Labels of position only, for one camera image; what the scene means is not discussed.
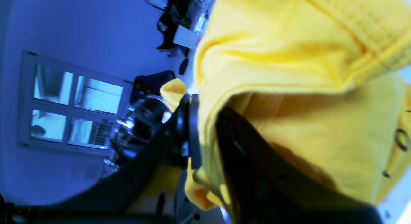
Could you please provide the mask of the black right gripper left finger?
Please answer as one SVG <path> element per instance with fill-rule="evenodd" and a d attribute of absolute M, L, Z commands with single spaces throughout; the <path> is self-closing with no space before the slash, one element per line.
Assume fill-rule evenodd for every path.
<path fill-rule="evenodd" d="M 198 95 L 184 95 L 169 120 L 134 158 L 91 189 L 42 208 L 43 224 L 174 224 L 179 179 L 201 166 Z"/>

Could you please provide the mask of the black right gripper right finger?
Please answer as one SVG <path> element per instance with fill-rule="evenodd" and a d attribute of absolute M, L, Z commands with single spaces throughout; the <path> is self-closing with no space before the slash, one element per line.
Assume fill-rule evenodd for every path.
<path fill-rule="evenodd" d="M 290 164 L 234 110 L 219 113 L 216 132 L 237 224 L 382 223 L 373 206 Z"/>

